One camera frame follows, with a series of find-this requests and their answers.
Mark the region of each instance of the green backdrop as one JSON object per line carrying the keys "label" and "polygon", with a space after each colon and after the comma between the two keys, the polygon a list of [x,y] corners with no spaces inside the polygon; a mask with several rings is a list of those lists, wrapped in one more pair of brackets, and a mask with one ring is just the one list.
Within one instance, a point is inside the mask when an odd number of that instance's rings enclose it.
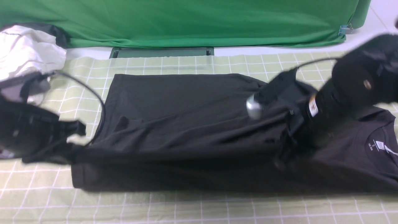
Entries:
{"label": "green backdrop", "polygon": [[70,47],[317,47],[361,26],[370,0],[1,0],[0,26],[45,22]]}

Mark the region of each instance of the binder clip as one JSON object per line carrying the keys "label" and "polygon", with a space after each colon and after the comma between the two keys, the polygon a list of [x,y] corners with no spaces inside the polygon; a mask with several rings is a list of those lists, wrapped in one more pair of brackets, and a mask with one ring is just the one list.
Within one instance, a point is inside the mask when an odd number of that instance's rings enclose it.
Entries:
{"label": "binder clip", "polygon": [[338,35],[339,35],[339,36],[343,36],[343,35],[346,35],[346,34],[350,34],[350,33],[352,33],[353,31],[354,31],[354,29],[352,28],[352,25],[351,25],[351,24],[348,24],[348,25],[341,25],[341,26],[340,26],[340,29],[339,29]]}

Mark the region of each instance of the black cable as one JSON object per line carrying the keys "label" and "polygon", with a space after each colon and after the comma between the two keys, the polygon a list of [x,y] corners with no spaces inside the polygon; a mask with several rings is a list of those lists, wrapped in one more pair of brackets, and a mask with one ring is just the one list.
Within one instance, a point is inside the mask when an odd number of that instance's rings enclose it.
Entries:
{"label": "black cable", "polygon": [[53,73],[48,74],[48,75],[49,76],[62,75],[64,77],[66,77],[66,78],[70,78],[73,81],[79,83],[80,85],[86,87],[90,92],[92,92],[98,98],[99,102],[101,103],[101,107],[102,107],[101,119],[99,120],[99,124],[98,124],[97,130],[96,130],[96,132],[94,134],[94,137],[85,145],[85,147],[91,145],[98,138],[99,134],[101,133],[101,130],[102,130],[103,124],[104,124],[104,120],[105,120],[105,104],[104,104],[102,98],[92,88],[90,88],[88,85],[86,85],[85,83],[83,83],[82,81],[78,80],[77,78],[73,77],[70,74],[67,74],[67,73],[64,73],[64,72],[60,72],[60,71],[56,71],[56,72],[53,72]]}
{"label": "black cable", "polygon": [[298,65],[298,66],[296,66],[293,69],[299,69],[300,67],[303,67],[303,66],[306,66],[306,65],[310,65],[310,64],[313,64],[313,63],[317,63],[317,62],[321,62],[321,61],[331,61],[331,60],[339,60],[339,59],[340,59],[339,57],[326,57],[326,58],[316,59],[316,60],[312,60],[312,61],[303,63],[301,65]]}

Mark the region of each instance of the cutting mat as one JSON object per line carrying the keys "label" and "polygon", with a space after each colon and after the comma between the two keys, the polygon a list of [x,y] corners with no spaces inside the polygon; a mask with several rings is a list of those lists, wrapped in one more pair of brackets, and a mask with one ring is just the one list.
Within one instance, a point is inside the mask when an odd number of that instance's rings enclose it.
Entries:
{"label": "cutting mat", "polygon": [[[106,99],[114,74],[240,73],[268,82],[282,69],[343,52],[233,57],[165,57],[67,61],[64,71],[90,85]],[[303,67],[297,78],[320,87],[331,75],[330,61]],[[62,119],[87,124],[89,140],[99,122],[100,105],[73,81],[51,81],[43,107]],[[385,106],[397,115],[396,105]],[[85,193],[72,187],[68,166],[0,163],[1,224],[393,224],[398,197],[391,195],[209,194],[201,192]]]}

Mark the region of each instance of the black fabric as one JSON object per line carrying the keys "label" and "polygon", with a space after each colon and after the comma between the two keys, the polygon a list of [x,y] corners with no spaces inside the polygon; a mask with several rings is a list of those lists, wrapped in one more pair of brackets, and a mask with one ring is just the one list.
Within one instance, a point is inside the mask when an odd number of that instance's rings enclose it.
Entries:
{"label": "black fabric", "polygon": [[5,29],[11,28],[13,26],[23,26],[27,28],[31,28],[34,30],[43,31],[48,33],[52,36],[56,37],[56,45],[62,48],[67,48],[67,45],[70,41],[70,36],[61,28],[45,23],[14,23],[14,24],[7,24],[0,28],[0,31]]}
{"label": "black fabric", "polygon": [[[263,85],[239,74],[115,75],[105,103],[104,129],[91,149],[80,154],[81,159],[109,163],[73,165],[74,187],[298,193],[398,190],[395,117],[376,107],[313,158],[293,163],[294,172],[278,171],[271,159],[280,147],[288,110],[276,103],[258,121],[249,119],[246,111],[246,99]],[[309,94],[315,91],[307,89]],[[384,150],[369,148],[373,140],[382,142]],[[108,156],[107,149],[113,151]]]}

